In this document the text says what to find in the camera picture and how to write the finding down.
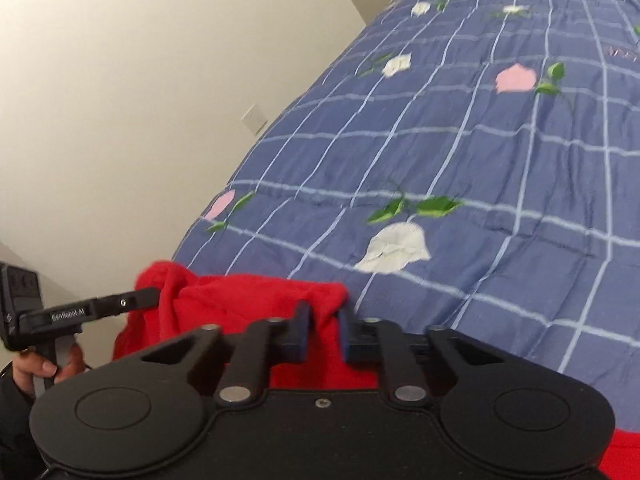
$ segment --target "fingernail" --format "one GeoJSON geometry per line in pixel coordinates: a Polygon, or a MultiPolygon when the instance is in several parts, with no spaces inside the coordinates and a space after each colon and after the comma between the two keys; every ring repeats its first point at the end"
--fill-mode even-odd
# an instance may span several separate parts
{"type": "Polygon", "coordinates": [[[42,371],[47,375],[52,376],[56,373],[56,371],[58,371],[58,367],[55,364],[50,363],[49,361],[44,361],[42,365],[42,371]]]}

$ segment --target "circular cover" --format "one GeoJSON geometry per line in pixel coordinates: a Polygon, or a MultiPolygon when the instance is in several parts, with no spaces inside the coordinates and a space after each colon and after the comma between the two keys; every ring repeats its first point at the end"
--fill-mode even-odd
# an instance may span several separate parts
{"type": "Polygon", "coordinates": [[[440,418],[464,451],[496,468],[556,474],[596,463],[614,430],[596,390],[541,368],[471,370],[444,397],[440,418]]]}
{"type": "Polygon", "coordinates": [[[188,384],[140,374],[114,388],[108,376],[91,375],[57,385],[31,411],[31,433],[49,463],[96,474],[139,470],[177,454],[204,424],[202,399],[188,384]]]}

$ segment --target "red cloth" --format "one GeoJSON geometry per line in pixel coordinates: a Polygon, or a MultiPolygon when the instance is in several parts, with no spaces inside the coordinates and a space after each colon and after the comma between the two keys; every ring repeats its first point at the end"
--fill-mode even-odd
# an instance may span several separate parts
{"type": "MultiPolygon", "coordinates": [[[[337,344],[338,323],[333,314],[347,298],[338,283],[292,282],[279,278],[233,275],[198,277],[171,263],[157,262],[138,278],[136,288],[161,289],[157,309],[131,312],[116,338],[113,358],[136,352],[203,324],[215,323],[225,333],[242,332],[252,321],[290,317],[301,300],[312,309],[315,330],[307,360],[278,365],[271,372],[274,388],[375,388],[372,370],[344,364],[337,344]]],[[[616,430],[600,465],[611,480],[640,480],[640,434],[616,430]]]]}

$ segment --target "black sleeve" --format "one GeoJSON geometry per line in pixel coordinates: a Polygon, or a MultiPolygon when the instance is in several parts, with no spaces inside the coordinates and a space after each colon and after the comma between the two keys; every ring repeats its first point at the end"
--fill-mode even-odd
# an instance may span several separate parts
{"type": "Polygon", "coordinates": [[[45,469],[29,430],[32,405],[9,370],[0,378],[0,480],[33,480],[45,469]]]}

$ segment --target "bed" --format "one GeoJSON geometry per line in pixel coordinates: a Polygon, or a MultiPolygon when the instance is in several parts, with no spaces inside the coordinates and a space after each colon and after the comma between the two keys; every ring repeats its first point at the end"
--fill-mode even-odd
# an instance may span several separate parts
{"type": "Polygon", "coordinates": [[[392,0],[174,259],[342,282],[599,389],[640,431],[640,0],[392,0]]]}

